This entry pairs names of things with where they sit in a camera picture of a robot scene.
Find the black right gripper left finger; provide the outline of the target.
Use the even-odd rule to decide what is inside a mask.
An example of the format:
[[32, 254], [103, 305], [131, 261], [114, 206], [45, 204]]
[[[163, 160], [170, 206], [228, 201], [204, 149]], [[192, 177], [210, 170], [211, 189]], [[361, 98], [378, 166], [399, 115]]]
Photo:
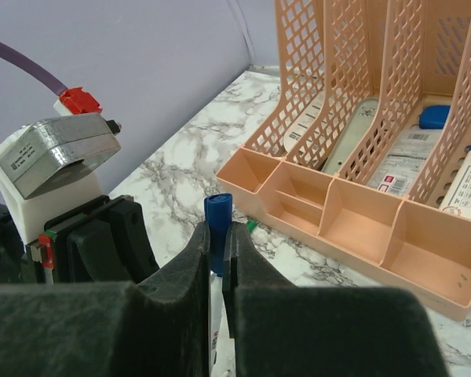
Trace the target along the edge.
[[0, 376], [207, 376], [210, 232], [139, 284], [0, 284]]

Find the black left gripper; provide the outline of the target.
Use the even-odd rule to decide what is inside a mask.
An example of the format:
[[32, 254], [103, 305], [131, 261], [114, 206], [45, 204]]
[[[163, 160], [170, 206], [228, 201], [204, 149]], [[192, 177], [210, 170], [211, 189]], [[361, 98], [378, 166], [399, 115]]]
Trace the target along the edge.
[[54, 219], [24, 243], [0, 204], [0, 284], [135, 283], [159, 270], [142, 207], [130, 196], [99, 196]]

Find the green pen cap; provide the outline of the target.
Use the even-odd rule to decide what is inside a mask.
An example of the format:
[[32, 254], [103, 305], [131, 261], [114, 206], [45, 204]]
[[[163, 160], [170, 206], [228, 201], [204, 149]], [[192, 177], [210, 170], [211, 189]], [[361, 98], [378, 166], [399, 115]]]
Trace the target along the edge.
[[249, 233], [252, 233], [256, 228], [257, 228], [257, 222], [256, 221], [248, 221], [246, 223], [246, 227]]

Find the blue pen cap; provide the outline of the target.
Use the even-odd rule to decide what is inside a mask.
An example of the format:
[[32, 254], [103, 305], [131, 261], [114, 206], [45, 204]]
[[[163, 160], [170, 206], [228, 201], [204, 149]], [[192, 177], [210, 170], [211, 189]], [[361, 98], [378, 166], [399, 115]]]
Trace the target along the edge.
[[222, 276], [225, 241], [232, 223], [232, 194], [220, 193], [206, 197], [204, 214], [210, 231], [210, 269], [217, 276]]

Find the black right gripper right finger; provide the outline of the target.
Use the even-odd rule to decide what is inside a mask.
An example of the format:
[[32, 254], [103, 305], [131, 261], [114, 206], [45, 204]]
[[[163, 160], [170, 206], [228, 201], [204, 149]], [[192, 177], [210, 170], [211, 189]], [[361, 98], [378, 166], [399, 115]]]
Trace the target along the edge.
[[425, 309], [394, 287], [299, 287], [226, 236], [223, 296], [239, 376], [445, 376]]

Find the blue white pen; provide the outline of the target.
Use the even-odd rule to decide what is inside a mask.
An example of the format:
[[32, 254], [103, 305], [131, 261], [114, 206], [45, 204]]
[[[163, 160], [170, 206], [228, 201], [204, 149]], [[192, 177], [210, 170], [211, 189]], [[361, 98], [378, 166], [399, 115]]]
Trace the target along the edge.
[[223, 277], [210, 273], [210, 369], [217, 359], [217, 340], [219, 336], [224, 299], [222, 293]]

